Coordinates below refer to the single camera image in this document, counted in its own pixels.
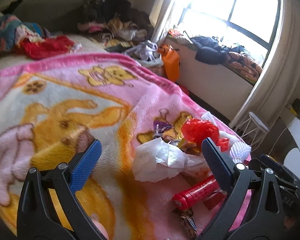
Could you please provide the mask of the left human hand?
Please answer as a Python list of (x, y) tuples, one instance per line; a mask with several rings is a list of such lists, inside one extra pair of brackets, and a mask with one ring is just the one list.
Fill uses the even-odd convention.
[(95, 226), (98, 228), (98, 230), (104, 235), (104, 237), (109, 240), (109, 235), (105, 229), (105, 227), (99, 222), (97, 214), (93, 213), (91, 215), (91, 220), (95, 224)]

